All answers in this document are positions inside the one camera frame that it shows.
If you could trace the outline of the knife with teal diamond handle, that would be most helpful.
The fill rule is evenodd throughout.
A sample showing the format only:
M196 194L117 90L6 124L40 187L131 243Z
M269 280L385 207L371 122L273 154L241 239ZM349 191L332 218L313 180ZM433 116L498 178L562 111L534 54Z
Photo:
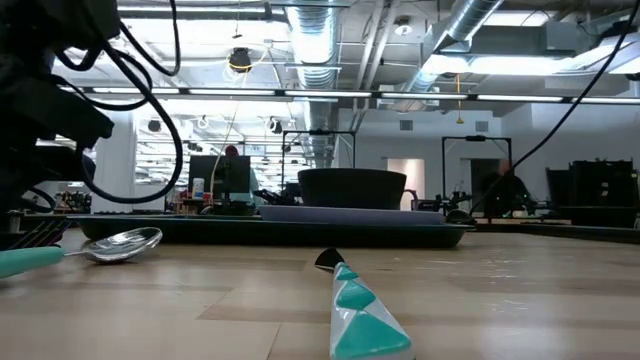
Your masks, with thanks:
M410 336L337 249L314 266L332 273L330 360L416 360Z

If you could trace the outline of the teal-handled metal spoon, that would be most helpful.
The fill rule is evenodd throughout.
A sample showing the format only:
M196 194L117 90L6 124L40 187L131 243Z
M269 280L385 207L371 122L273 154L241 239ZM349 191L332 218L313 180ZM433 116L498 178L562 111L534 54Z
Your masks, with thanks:
M162 238L159 228L143 227L90 241L75 252L57 246L0 251L0 278L51 266L72 256L101 264L121 263L154 248Z

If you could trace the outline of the dark green serving tray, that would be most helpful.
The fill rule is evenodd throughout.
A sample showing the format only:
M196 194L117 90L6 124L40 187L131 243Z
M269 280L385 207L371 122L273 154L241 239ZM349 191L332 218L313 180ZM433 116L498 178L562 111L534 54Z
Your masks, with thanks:
M453 248L468 225L362 226L263 221L249 217L187 215L86 215L73 218L92 240L143 227L181 245L284 247Z

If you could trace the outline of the black bowl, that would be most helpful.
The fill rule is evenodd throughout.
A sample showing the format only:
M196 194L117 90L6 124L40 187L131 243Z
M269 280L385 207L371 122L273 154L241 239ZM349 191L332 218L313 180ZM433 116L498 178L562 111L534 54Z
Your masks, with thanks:
M314 168L298 172L303 204L313 207L399 210L407 177L362 168Z

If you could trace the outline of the lavender flat plate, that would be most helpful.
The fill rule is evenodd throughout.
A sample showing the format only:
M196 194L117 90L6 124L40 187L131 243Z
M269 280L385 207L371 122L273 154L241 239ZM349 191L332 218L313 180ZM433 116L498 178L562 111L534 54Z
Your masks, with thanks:
M441 225L439 212L262 205L265 221L363 226Z

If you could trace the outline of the long overhead light bar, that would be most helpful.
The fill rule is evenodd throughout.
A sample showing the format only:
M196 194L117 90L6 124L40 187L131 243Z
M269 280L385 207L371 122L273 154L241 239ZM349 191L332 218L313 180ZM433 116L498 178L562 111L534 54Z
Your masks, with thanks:
M138 90L128 87L81 87L90 95L140 95ZM514 102L573 104L578 97L542 95L500 95L473 93L404 93L384 91L337 91L337 90L286 90L286 89L240 89L240 88L156 88L154 95L209 96L223 98L274 97L303 99L375 99L375 100L418 100L418 101L473 101L473 102ZM640 105L640 97L584 97L581 104L587 105Z

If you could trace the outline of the black computer monitor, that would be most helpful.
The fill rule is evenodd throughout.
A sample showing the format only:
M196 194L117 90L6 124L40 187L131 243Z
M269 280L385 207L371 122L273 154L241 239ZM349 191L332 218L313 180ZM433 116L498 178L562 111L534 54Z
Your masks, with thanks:
M248 194L251 190L251 162L248 156L191 156L189 190L194 178L206 181L205 195L229 199L232 194Z

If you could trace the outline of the black storage cabinet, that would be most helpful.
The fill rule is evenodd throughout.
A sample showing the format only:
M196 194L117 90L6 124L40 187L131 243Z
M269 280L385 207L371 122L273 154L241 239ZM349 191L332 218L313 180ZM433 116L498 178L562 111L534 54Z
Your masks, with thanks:
M546 169L550 209L573 225L633 228L640 214L640 175L632 160L574 161Z

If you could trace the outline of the black rectangular frame stand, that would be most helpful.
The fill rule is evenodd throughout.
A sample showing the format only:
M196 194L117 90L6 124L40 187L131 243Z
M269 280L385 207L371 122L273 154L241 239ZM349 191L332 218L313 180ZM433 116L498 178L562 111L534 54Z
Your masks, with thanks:
M447 180L446 180L446 176L447 176L447 170L446 170L446 166L447 166L447 160L446 160L446 156L447 156L447 149L446 149L446 142L448 140L455 140L455 141L466 141L466 142L486 142L491 140L494 145L497 146L496 142L497 141L503 141L507 144L507 158L508 158L508 163L510 166L513 165L513 152L512 152L512 139L510 137L491 137L491 136L484 136L484 135L467 135L467 136L443 136L441 137L441 185L442 185L442 197L443 197L443 203L442 203L442 210L443 210L443 215L448 215L449 212L451 210L454 210L452 208L452 206L454 204L457 204L456 201L453 200L453 198L448 199L447 195L449 194L447 191Z
M287 141L286 137L289 134L295 134L295 138L291 141ZM355 145L356 145L356 135L357 132L355 131L336 131L336 130L326 130L326 129L312 129L312 130L283 130L282 132L282 139L281 139L281 179L280 179L280 187L282 189L284 189L285 187L285 155L287 153L286 148L288 146L290 146L293 142L296 141L296 139L300 136L300 135L309 135L309 136L329 136L329 135L336 135L337 137L340 137L342 135L350 135L352 137L352 147L354 148L352 150L352 168L355 168L355 163L356 163L356 150L355 150Z

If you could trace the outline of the silver ceiling air duct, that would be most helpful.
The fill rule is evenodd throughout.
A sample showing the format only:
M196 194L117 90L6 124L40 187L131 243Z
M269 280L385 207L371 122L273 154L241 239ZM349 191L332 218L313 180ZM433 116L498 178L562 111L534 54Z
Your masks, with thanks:
M371 87L384 47L391 32L392 20L402 0L378 0L374 8L373 23L377 25L385 4L389 5L383 31L373 29L366 40L365 50L359 65L354 88ZM450 16L436 26L440 31L431 35L432 49L443 40L464 42L473 37L486 20L499 8L504 0L456 0ZM338 59L338 12L326 6L312 6L310 0L302 0L298 7L287 11L291 28L291 46L294 59L304 68L298 78L304 90L329 90L337 85L337 72L329 70Z

